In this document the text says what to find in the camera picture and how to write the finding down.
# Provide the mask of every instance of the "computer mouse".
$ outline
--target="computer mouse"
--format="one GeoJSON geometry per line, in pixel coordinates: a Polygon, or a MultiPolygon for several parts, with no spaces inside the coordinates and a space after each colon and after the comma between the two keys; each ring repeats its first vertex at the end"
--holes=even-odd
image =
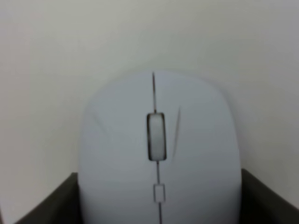
{"type": "Polygon", "coordinates": [[[223,96],[198,78],[116,80],[83,119],[78,182],[86,224],[236,224],[237,138],[223,96]]]}

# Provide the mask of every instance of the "white wall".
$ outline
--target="white wall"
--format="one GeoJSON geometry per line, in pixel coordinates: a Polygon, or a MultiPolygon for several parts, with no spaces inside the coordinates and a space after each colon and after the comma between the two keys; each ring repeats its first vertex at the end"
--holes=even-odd
{"type": "Polygon", "coordinates": [[[242,165],[299,207],[297,0],[2,0],[0,203],[21,218],[77,169],[82,111],[149,68],[222,89],[242,165]]]}

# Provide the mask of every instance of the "scroll wheel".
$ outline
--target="scroll wheel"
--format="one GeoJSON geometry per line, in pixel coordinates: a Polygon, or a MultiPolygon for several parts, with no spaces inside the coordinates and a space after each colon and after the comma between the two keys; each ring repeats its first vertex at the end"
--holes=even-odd
{"type": "Polygon", "coordinates": [[[149,160],[166,159],[166,137],[163,113],[150,113],[147,116],[149,160]]]}

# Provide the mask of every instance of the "white background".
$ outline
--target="white background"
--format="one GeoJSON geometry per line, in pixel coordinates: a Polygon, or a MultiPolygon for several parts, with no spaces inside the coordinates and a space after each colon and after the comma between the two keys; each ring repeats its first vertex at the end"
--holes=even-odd
{"type": "Polygon", "coordinates": [[[297,0],[2,0],[0,204],[6,224],[77,170],[100,87],[152,68],[221,89],[242,166],[299,207],[297,0]]]}

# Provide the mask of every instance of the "wireless mouse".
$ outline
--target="wireless mouse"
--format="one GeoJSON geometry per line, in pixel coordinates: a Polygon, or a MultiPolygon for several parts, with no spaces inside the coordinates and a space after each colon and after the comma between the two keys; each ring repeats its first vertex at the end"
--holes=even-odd
{"type": "Polygon", "coordinates": [[[83,119],[78,182],[86,224],[236,224],[241,168],[223,96],[149,71],[114,81],[83,119]]]}

